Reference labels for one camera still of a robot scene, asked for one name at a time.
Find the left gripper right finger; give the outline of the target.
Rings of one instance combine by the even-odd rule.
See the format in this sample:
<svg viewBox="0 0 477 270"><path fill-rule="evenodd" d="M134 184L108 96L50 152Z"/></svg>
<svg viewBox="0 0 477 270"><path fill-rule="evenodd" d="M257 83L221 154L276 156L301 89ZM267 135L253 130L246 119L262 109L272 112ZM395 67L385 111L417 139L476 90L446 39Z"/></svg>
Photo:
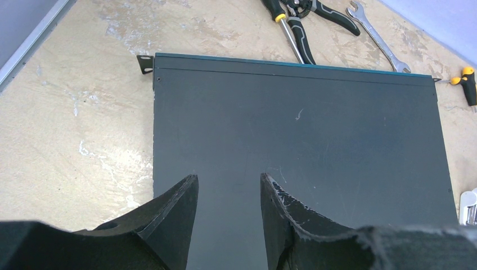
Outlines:
<svg viewBox="0 0 477 270"><path fill-rule="evenodd" d="M476 227L349 228L260 176L269 269L475 269Z"/></svg>

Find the white stapler part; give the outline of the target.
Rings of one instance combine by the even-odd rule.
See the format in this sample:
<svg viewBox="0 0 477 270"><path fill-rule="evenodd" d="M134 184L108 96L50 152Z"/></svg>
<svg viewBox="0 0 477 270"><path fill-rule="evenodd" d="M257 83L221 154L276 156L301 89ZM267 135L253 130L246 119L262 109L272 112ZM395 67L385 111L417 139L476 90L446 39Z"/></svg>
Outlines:
<svg viewBox="0 0 477 270"><path fill-rule="evenodd" d="M476 225L476 188L461 194L458 221L463 226Z"/></svg>

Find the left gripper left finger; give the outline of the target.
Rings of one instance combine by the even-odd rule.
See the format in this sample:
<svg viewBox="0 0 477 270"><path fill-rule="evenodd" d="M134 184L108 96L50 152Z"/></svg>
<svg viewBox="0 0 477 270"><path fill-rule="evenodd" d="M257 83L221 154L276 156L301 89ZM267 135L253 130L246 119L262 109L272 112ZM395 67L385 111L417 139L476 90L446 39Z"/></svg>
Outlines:
<svg viewBox="0 0 477 270"><path fill-rule="evenodd" d="M1 223L2 269L185 269L199 181L188 175L165 193L93 230L38 221Z"/></svg>

